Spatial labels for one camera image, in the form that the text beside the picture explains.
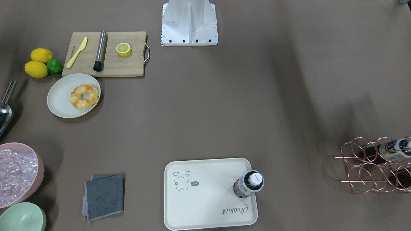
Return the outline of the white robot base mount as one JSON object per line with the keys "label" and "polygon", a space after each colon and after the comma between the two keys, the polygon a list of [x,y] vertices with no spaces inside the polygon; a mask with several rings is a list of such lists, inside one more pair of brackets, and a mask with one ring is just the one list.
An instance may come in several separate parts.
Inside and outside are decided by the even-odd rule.
{"label": "white robot base mount", "polygon": [[169,0],[162,6],[162,46],[214,46],[216,7],[208,0]]}

